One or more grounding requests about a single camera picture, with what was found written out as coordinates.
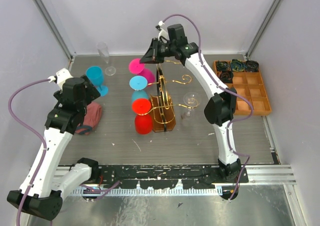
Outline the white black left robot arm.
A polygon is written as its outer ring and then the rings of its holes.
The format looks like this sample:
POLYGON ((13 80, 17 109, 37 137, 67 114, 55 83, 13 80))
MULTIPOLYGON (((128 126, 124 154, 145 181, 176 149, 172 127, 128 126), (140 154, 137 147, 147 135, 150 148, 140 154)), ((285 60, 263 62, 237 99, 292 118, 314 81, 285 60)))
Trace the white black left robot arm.
POLYGON ((62 179, 53 181, 65 148, 77 127, 84 122, 87 106, 100 97, 100 93, 86 75, 65 79, 51 76, 46 81, 55 82, 60 90, 53 95, 57 103, 47 115, 44 135, 21 121, 12 110, 14 97, 24 89, 42 83, 42 80, 19 88, 8 100, 12 118, 41 140, 39 151, 24 182, 18 190, 11 190, 7 196, 7 201, 17 208, 16 225, 20 225, 22 213, 52 221, 60 212, 63 200, 75 188, 84 182, 94 184, 100 179, 99 163, 81 158, 62 179))

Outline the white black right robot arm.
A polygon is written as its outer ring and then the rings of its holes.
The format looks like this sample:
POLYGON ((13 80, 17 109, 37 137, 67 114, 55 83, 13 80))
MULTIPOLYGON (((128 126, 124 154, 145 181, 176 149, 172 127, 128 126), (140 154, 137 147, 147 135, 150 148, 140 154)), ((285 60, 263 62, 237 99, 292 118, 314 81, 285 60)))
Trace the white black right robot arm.
POLYGON ((213 72, 196 43, 188 42, 184 28, 175 24, 163 29, 157 25, 158 36, 153 38, 145 55, 144 64, 160 64, 167 57, 175 57, 185 66, 204 89, 208 103, 204 108, 207 121, 213 125, 218 144, 219 176, 232 182, 241 170, 231 121, 236 109, 236 90, 228 88, 213 72))

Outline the light blue wine glass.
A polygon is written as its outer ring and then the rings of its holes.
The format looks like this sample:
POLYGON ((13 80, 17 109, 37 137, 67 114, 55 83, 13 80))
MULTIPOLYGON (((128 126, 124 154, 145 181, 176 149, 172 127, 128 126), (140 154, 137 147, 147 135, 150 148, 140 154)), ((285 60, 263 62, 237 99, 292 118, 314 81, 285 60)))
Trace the light blue wine glass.
POLYGON ((148 85, 148 81, 143 76, 133 76, 129 81, 129 86, 133 89, 131 96, 131 102, 133 103, 137 99, 149 99, 148 94, 145 91, 145 88, 148 85))
POLYGON ((97 88, 100 96, 106 96, 109 89, 104 85, 104 74, 99 66, 91 66, 86 70, 86 76, 92 82, 92 84, 97 88))

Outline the pink wine glass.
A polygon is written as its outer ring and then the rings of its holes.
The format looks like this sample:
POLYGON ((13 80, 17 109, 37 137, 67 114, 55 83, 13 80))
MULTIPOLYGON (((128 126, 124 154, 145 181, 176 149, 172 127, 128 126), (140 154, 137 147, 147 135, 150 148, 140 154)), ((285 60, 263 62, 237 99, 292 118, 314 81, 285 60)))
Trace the pink wine glass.
POLYGON ((144 63, 140 63, 139 58, 131 60, 128 65, 128 69, 132 74, 146 78, 148 87, 156 81, 154 73, 150 69, 146 68, 144 63))

